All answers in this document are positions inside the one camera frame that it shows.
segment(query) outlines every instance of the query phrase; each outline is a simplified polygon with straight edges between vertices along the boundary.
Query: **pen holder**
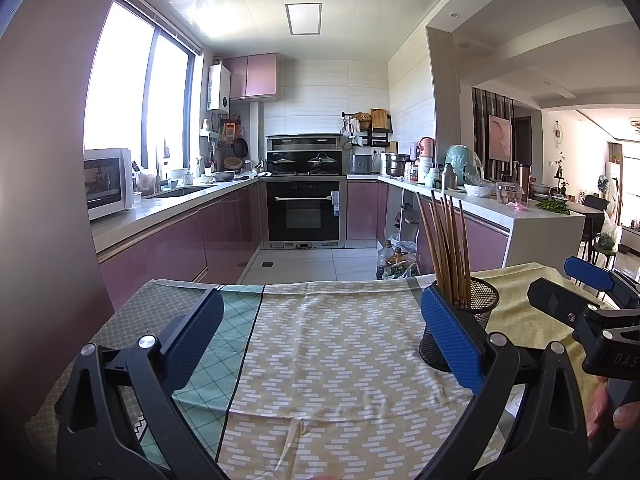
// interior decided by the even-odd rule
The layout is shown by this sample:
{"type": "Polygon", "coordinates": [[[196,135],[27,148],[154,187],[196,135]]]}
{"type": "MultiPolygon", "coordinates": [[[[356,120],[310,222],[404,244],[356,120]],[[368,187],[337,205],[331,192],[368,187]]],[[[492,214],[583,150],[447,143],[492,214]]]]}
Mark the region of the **pen holder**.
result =
{"type": "MultiPolygon", "coordinates": [[[[446,301],[444,298],[430,297],[429,301],[446,301]]],[[[489,322],[491,311],[498,306],[500,301],[500,294],[496,288],[485,280],[480,278],[471,277],[471,306],[470,308],[461,309],[464,312],[469,312],[474,316],[478,324],[486,329],[486,325],[489,322]]],[[[442,355],[440,348],[433,338],[433,334],[429,330],[429,326],[424,328],[424,335],[418,348],[420,357],[430,367],[436,368],[441,372],[450,372],[451,369],[447,364],[446,359],[442,355]]]]}

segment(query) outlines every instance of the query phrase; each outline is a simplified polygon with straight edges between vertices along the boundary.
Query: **yellow fabric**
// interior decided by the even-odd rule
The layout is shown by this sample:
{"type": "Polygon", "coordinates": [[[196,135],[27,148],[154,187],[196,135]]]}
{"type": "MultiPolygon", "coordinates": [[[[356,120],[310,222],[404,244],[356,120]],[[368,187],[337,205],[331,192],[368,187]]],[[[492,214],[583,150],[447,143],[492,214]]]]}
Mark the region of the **yellow fabric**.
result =
{"type": "Polygon", "coordinates": [[[502,332],[514,345],[530,348],[546,348],[550,341],[559,341],[567,348],[569,358],[574,367],[575,376],[580,387],[582,404],[585,410],[596,389],[596,377],[582,371],[584,350],[574,341],[573,330],[550,316],[533,308],[527,299],[529,285],[538,278],[546,278],[551,282],[564,286],[568,290],[588,298],[592,303],[603,306],[601,301],[585,292],[560,273],[540,264],[524,264],[503,269],[475,272],[474,276],[487,280],[500,293],[500,303],[491,313],[487,332],[502,332]]]}

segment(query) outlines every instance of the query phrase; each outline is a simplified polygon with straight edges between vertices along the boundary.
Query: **oven handle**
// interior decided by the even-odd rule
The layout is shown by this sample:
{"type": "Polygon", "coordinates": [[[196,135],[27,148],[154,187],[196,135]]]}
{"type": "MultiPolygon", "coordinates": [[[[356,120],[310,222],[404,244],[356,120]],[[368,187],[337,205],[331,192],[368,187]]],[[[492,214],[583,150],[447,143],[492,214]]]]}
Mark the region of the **oven handle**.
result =
{"type": "Polygon", "coordinates": [[[287,200],[331,200],[330,196],[303,196],[300,198],[280,198],[279,196],[276,197],[276,202],[284,202],[287,200]]]}

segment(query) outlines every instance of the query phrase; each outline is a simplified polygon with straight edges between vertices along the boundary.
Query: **white microwave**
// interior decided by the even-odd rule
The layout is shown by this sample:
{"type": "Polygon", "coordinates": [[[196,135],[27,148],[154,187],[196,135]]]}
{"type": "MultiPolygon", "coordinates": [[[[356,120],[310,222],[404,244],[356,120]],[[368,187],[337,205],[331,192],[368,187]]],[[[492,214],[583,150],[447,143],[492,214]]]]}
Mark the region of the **white microwave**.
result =
{"type": "Polygon", "coordinates": [[[89,220],[130,209],[133,204],[131,151],[84,150],[84,193],[89,220]]]}

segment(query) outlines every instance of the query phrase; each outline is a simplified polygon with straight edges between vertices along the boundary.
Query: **green checkered fabric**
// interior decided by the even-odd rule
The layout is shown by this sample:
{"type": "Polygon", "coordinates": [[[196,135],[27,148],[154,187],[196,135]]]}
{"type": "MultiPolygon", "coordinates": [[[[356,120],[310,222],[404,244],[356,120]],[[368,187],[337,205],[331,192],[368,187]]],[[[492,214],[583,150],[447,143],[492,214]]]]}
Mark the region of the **green checkered fabric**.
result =
{"type": "MultiPolygon", "coordinates": [[[[226,410],[236,389],[242,358],[262,296],[260,285],[225,285],[220,289],[225,315],[189,380],[173,394],[182,416],[215,458],[226,410]]],[[[150,431],[140,441],[145,456],[166,466],[150,431]]]]}

